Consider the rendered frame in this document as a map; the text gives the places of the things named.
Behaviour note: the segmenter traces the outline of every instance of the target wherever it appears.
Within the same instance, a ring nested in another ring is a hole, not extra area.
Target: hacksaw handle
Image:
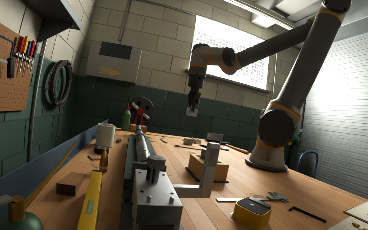
[[[237,147],[234,147],[232,145],[229,145],[229,144],[225,144],[226,146],[232,148],[232,149],[235,149],[235,150],[238,150],[240,151],[241,153],[244,153],[244,154],[249,154],[248,150],[245,150],[245,149],[240,149],[240,148],[237,148]]]

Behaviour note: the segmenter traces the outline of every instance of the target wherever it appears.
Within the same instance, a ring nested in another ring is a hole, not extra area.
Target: ceiling light fixture
[[[263,7],[251,1],[248,1],[248,0],[224,0],[224,1],[234,4],[235,6],[239,6],[243,9],[246,9],[247,11],[252,12],[256,15],[263,16],[267,19],[271,19],[276,24],[282,26],[285,29],[291,30],[297,26],[293,22],[290,22],[286,19],[281,19],[281,18],[276,17],[275,13],[272,13],[269,10],[264,9]]]

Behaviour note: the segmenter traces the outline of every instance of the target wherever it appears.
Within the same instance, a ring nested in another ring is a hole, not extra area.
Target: green painted wall
[[[149,132],[198,138],[212,132],[224,134],[224,141],[250,152],[255,146],[257,109],[201,98],[198,117],[194,118],[185,116],[186,94],[79,76],[73,93],[71,132],[83,132],[105,119],[120,127],[128,101],[144,96],[155,107]]]
[[[35,71],[29,86],[27,109],[25,111],[0,112],[0,177],[12,172],[27,162],[29,122],[38,62],[39,55],[35,60]],[[55,147],[59,109],[50,105],[47,93],[47,81],[53,65],[54,63],[45,59],[42,66],[35,111],[32,158],[36,158]],[[64,73],[61,74],[61,77],[57,81],[58,95],[64,90],[64,86],[60,84],[60,82],[63,82],[63,76],[65,76]],[[56,146],[70,139],[72,135],[69,130],[73,109],[72,105],[73,96],[60,109]]]

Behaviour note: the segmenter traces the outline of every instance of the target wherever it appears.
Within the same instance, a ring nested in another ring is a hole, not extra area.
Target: beige brick wall
[[[250,23],[251,13],[223,0],[150,0],[195,13],[241,29],[262,39],[269,39],[286,29],[278,25],[262,29]],[[96,0],[87,40],[82,51],[79,75],[84,76],[91,41],[108,41],[143,50],[137,85],[188,93],[188,67],[196,16],[164,6],[132,0],[122,41],[118,41],[127,0]],[[295,59],[299,52],[295,48]],[[292,68],[293,48],[278,53],[274,97]],[[272,91],[275,75],[275,55],[270,57],[267,90]],[[272,99],[251,88],[206,78],[202,98],[264,109]]]
[[[86,41],[93,7],[96,0],[69,0],[77,16],[82,21],[82,30],[67,29],[48,39],[45,58],[57,62],[69,60],[73,72],[79,73],[83,45]],[[30,40],[38,37],[42,19],[21,0],[0,0],[0,22],[21,36],[29,36]]]

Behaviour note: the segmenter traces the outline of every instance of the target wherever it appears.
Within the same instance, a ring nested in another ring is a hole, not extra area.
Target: coiled cable
[[[65,91],[63,92],[63,95],[60,99],[57,98],[56,95],[56,82],[58,75],[60,71],[62,71],[62,68],[65,68],[66,71],[66,85],[65,85]],[[49,77],[48,81],[48,95],[49,100],[52,103],[52,106],[59,108],[59,114],[57,117],[57,132],[59,131],[59,118],[60,118],[60,108],[63,107],[67,101],[67,98],[69,97],[70,92],[70,85],[72,84],[72,66],[71,63],[68,60],[60,60],[57,63],[55,63],[54,67],[52,68],[51,75]],[[56,146],[56,140],[58,138],[58,133],[55,137],[55,146]]]

